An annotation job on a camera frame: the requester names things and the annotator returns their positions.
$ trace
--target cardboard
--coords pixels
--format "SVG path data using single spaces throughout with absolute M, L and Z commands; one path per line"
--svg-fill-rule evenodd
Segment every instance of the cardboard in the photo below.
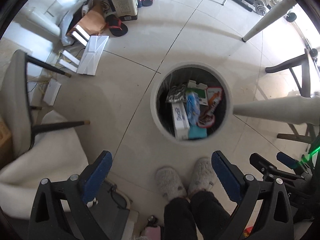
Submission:
M 100 35 L 104 31 L 106 22 L 101 0 L 93 0 L 92 9 L 75 26 L 77 25 L 80 25 L 89 35 Z M 73 27 L 68 35 L 71 35 L 75 30 Z
M 0 169 L 13 161 L 12 135 L 0 117 Z

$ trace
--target black chair leg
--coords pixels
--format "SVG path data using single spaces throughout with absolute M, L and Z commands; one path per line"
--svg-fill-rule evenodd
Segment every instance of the black chair leg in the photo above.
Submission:
M 90 121 L 85 120 L 85 121 L 78 121 L 78 122 L 58 122 L 58 123 L 39 124 L 39 125 L 34 125 L 32 127 L 32 133 L 35 136 L 39 133 L 62 130 L 62 129 L 72 128 L 72 127 L 85 125 L 85 124 L 90 124 Z
M 294 134 L 278 133 L 277 138 L 290 140 L 290 141 L 296 141 L 296 142 L 304 142 L 304 143 L 308 143 L 308 144 L 312 143 L 312 138 L 309 136 L 305 136 L 305 135 L 296 136 Z
M 30 106 L 31 110 L 42 110 L 42 106 Z
M 45 69 L 47 69 L 47 70 L 53 71 L 53 72 L 55 72 L 55 73 L 58 73 L 58 74 L 61 74 L 61 75 L 65 75 L 65 76 L 67 76 L 67 77 L 71 77 L 71 74 L 66 73 L 66 72 L 64 72 L 64 71 L 61 70 L 61 69 L 58 69 L 58 68 L 56 68 L 56 67 L 54 67 L 54 66 L 51 66 L 51 65 L 49 65 L 48 63 L 45 63 L 45 62 L 43 62 L 43 61 L 41 61 L 41 60 L 39 60 L 39 59 L 36 59 L 36 58 L 34 58 L 34 57 L 31 57 L 31 56 L 29 56 L 29 55 L 26 55 L 26 61 L 27 61 L 27 62 L 30 62 L 30 63 L 32 63 L 32 64 L 35 64 L 35 65 L 37 65 L 37 66 L 39 66 L 39 67 L 45 68 Z
M 273 67 L 266 67 L 265 71 L 266 73 L 276 73 L 288 68 L 300 66 L 302 62 L 307 58 L 306 54 L 302 54 L 300 56 L 297 56 L 295 58 L 289 59 L 285 62 L 280 63 L 279 65 L 273 66 Z

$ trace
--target white cloth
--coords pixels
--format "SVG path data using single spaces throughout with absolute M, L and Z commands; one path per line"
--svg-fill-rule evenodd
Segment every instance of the white cloth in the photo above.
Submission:
M 65 121 L 51 111 L 42 123 Z M 28 220 L 41 179 L 67 180 L 72 174 L 80 174 L 87 165 L 74 128 L 39 134 L 31 150 L 0 171 L 0 206 L 10 217 Z M 62 206 L 70 211 L 66 201 L 62 201 Z

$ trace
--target white fluffy slipper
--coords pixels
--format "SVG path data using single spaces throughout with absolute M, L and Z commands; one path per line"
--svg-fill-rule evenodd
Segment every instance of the white fluffy slipper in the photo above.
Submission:
M 211 159 L 199 159 L 193 169 L 190 185 L 188 188 L 188 195 L 199 189 L 210 191 L 217 179 L 218 177 L 211 166 Z
M 187 196 L 180 176 L 173 168 L 164 167 L 157 170 L 155 180 L 161 195 L 168 201 L 176 197 Z

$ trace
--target person's leg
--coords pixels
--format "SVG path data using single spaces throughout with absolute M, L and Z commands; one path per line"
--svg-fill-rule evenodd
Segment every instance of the person's leg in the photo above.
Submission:
M 204 240 L 214 239 L 230 219 L 229 213 L 209 191 L 194 194 L 191 211 Z
M 209 192 L 216 181 L 217 175 L 213 171 L 211 160 L 198 160 L 193 170 L 188 196 L 193 218 L 204 240 L 213 239 L 230 218 L 213 193 Z
M 196 224 L 187 192 L 177 172 L 169 167 L 156 172 L 155 180 L 160 193 L 169 201 L 164 208 L 165 240 L 197 240 Z

